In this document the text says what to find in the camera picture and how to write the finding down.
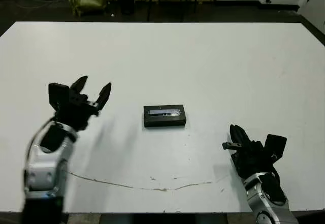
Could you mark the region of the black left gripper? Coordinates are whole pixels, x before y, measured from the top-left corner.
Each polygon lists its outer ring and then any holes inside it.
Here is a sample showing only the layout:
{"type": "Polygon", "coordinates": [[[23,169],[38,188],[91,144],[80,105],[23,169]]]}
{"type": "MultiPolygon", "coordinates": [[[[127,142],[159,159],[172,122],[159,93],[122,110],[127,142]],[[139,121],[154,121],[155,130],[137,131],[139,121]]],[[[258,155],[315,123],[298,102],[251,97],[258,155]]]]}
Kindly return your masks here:
{"type": "Polygon", "coordinates": [[[112,83],[106,84],[100,91],[96,102],[88,100],[88,96],[80,94],[88,76],[78,78],[67,96],[54,103],[55,121],[72,127],[75,131],[84,131],[88,127],[91,116],[98,116],[109,99],[112,83]]]}

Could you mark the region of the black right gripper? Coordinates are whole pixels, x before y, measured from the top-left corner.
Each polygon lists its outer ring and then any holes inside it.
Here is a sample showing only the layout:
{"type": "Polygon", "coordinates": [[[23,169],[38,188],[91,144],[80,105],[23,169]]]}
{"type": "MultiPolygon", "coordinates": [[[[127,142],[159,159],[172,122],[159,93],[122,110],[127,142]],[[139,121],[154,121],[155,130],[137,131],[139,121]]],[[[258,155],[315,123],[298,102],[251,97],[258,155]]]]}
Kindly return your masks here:
{"type": "Polygon", "coordinates": [[[278,179],[278,173],[260,141],[250,141],[245,130],[233,124],[230,125],[230,137],[232,142],[224,142],[222,147],[224,150],[235,151],[231,154],[231,159],[242,179],[257,173],[270,173],[278,179]]]}

